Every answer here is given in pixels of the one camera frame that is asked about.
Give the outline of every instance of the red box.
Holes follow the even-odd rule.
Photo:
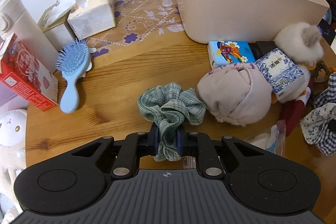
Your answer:
[[[57,78],[14,33],[0,44],[0,81],[41,110],[57,105]]]

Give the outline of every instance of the pink cloth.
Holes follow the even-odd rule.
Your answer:
[[[220,66],[197,89],[218,122],[245,126],[265,117],[271,106],[272,87],[253,63]]]

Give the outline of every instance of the black and white gingham fabric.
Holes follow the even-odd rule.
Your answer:
[[[328,129],[328,123],[336,119],[336,73],[313,104],[315,109],[300,121],[302,133],[307,143],[329,156],[336,152],[336,133]]]
[[[336,72],[329,77],[328,88],[315,98],[314,107],[321,107],[326,103],[336,103]]]

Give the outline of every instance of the blue and white floral tissue pack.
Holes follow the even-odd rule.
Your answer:
[[[278,100],[292,93],[305,81],[303,71],[279,48],[270,51],[255,64],[272,86]]]

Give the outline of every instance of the blue hair brush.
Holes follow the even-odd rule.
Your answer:
[[[86,40],[76,39],[66,44],[58,54],[56,68],[62,72],[63,78],[67,81],[67,88],[59,104],[64,113],[74,112],[78,107],[76,82],[79,78],[85,77],[86,71],[91,69],[92,50],[86,45]]]

